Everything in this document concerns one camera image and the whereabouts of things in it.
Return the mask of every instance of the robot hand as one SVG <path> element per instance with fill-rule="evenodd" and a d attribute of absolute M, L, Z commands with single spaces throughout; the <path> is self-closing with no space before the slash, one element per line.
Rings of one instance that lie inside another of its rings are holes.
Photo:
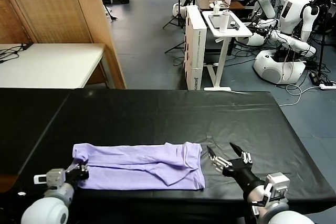
<path fill-rule="evenodd" d="M 34 202 L 22 215 L 21 224 L 66 224 L 68 207 L 74 197 L 77 182 L 89 178 L 86 162 L 74 162 L 65 171 L 52 169 L 46 175 L 34 176 L 35 184 L 47 184 L 42 199 Z"/>
<path fill-rule="evenodd" d="M 244 200 L 251 206 L 257 224 L 313 224 L 306 216 L 288 210 L 285 193 L 290 181 L 285 175 L 269 174 L 265 181 L 261 180 L 251 171 L 251 154 L 233 143 L 230 145 L 239 158 L 227 161 L 216 156 L 208 146 L 209 157 L 217 171 L 232 177 L 241 187 Z"/>

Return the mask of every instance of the white standing desk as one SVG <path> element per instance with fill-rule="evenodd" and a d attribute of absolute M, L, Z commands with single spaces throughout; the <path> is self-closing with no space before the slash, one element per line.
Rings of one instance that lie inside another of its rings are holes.
<path fill-rule="evenodd" d="M 207 22 L 212 34 L 214 37 L 218 38 L 216 39 L 216 42 L 223 41 L 219 61 L 218 61 L 218 67 L 217 71 L 215 73 L 214 71 L 214 65 L 206 65 L 209 75 L 213 84 L 212 88 L 204 88 L 204 90 L 223 90 L 223 91 L 230 91 L 231 89 L 229 87 L 220 87 L 220 80 L 222 78 L 223 70 L 224 70 L 224 65 L 225 65 L 225 60 L 226 60 L 226 55 L 227 55 L 227 49 L 229 42 L 231 41 L 231 38 L 233 37 L 251 37 L 252 32 L 244 25 L 243 22 L 240 21 L 239 18 L 234 13 L 230 13 L 231 17 L 235 20 L 235 22 L 240 26 L 239 30 L 235 29 L 227 29 L 224 33 L 221 33 L 219 29 L 216 29 L 213 24 L 211 23 L 209 19 L 209 15 L 212 15 L 212 11 L 204 11 L 202 12 L 202 15 Z"/>
<path fill-rule="evenodd" d="M 19 45 L 0 44 L 0 49 Z M 83 88 L 103 52 L 104 44 L 33 44 L 19 58 L 0 64 L 0 87 Z"/>

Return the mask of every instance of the floor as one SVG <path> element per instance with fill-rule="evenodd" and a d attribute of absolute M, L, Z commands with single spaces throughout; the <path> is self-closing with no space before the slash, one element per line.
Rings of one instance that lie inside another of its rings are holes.
<path fill-rule="evenodd" d="M 111 6 L 112 14 L 118 18 L 111 23 L 114 41 L 129 89 L 186 88 L 182 65 L 174 66 L 182 62 L 179 57 L 183 57 L 183 53 L 180 50 L 164 53 L 182 42 L 184 37 L 183 31 L 175 26 L 168 25 L 162 29 L 171 19 L 174 3 L 177 0 L 130 0 L 129 4 Z M 210 32 L 208 47 L 220 47 L 214 43 Z M 227 64 L 253 58 L 233 59 L 231 56 Z M 323 58 L 331 70 L 329 79 L 336 80 L 336 49 L 326 47 Z M 279 104 L 296 101 L 297 97 L 290 96 L 286 90 L 259 79 L 252 65 L 253 61 L 224 68 L 221 86 L 239 91 L 270 91 Z M 203 71 L 202 88 L 210 86 L 207 71 Z M 307 77 L 301 87 L 310 86 Z M 282 107 L 282 111 L 322 174 L 336 190 L 336 91 L 307 91 L 297 105 Z M 309 217 L 316 223 L 334 223 L 336 207 Z"/>

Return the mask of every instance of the cardboard box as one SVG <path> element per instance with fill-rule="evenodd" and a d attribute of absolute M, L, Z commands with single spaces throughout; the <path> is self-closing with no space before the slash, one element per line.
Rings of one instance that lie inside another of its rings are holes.
<path fill-rule="evenodd" d="M 185 77 L 189 90 L 200 90 L 207 28 L 196 5 L 187 6 L 186 9 Z"/>

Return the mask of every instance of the purple cloth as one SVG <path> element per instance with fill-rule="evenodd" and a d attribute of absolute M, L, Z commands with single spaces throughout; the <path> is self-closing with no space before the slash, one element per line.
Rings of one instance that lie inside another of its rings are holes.
<path fill-rule="evenodd" d="M 85 189 L 197 190 L 205 187 L 199 144 L 93 146 L 75 144 L 73 158 L 88 160 Z"/>

